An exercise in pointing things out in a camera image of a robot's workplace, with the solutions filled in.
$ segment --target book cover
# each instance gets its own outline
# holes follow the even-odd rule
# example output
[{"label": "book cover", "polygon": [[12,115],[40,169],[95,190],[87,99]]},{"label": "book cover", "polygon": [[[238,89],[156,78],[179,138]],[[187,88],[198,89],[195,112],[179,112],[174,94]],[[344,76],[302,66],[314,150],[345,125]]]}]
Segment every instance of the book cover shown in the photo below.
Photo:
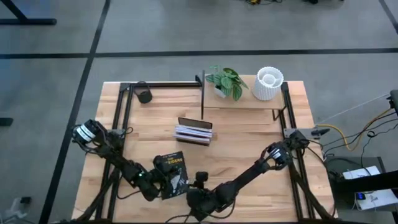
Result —
[{"label": "book cover", "polygon": [[188,174],[185,166],[185,159],[182,151],[162,156],[162,163],[166,166],[173,166],[175,175],[170,179],[171,189],[162,194],[162,199],[172,198],[188,192]]}]

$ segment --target gray floor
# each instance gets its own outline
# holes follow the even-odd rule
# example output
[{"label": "gray floor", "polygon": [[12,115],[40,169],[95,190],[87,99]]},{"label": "gray floor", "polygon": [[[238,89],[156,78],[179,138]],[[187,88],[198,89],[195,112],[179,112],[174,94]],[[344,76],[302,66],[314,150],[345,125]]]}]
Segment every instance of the gray floor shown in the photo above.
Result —
[{"label": "gray floor", "polygon": [[[386,0],[398,17],[398,2]],[[28,16],[55,17],[54,27],[0,27],[0,54],[87,53],[104,0],[15,0]],[[12,17],[0,4],[0,18]],[[252,7],[242,1],[112,0],[97,52],[168,50],[365,49],[398,47],[398,35],[376,0],[301,0]],[[255,74],[279,68],[286,80],[304,80],[316,123],[359,131],[398,88],[398,54],[261,55],[96,58],[81,101],[78,123],[93,118],[104,81],[193,80],[210,65]],[[37,222],[86,59],[0,60],[0,209],[33,196],[27,219]],[[383,126],[380,131],[391,126]],[[396,170],[396,130],[373,140],[366,156],[381,156]],[[338,138],[334,131],[323,143]],[[343,148],[336,155],[360,156]],[[71,146],[50,221],[70,218],[84,153]],[[388,212],[339,209],[345,220],[393,223]]]}]

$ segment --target wooden table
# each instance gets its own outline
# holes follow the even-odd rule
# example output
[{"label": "wooden table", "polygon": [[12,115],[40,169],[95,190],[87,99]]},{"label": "wooden table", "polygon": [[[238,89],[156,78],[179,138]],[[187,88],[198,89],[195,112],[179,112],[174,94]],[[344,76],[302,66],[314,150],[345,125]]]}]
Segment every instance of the wooden table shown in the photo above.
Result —
[{"label": "wooden table", "polygon": [[[298,128],[314,126],[303,82],[288,82],[290,97]],[[96,120],[111,128],[120,83],[104,83],[99,99]],[[199,88],[151,89],[153,100],[140,104],[136,96],[132,101],[129,126],[134,132],[127,135],[124,156],[140,162],[151,169],[156,155],[183,151],[190,180],[196,171],[209,172],[206,187],[213,189],[218,184],[233,180],[253,165],[261,151],[269,144],[282,140],[279,121],[272,119],[271,110],[205,108],[204,120],[213,123],[215,136],[210,147],[177,142],[172,134],[178,123],[177,117],[200,119],[201,90]],[[316,144],[310,147],[321,155]],[[333,197],[325,168],[311,153],[304,156],[310,188],[320,203],[330,213]],[[94,199],[101,185],[105,160],[96,155],[86,156],[73,218],[81,215]],[[120,195],[135,191],[122,181]],[[305,216],[305,202],[300,191]],[[148,202],[141,194],[125,200],[117,200],[114,222],[164,222],[175,215],[189,212],[185,194],[162,201]],[[218,216],[229,213],[227,208]],[[195,222],[190,217],[188,222]],[[225,220],[206,218],[214,222],[296,222],[294,200],[290,186],[289,171],[269,171],[243,188],[236,199],[233,214]]]}]

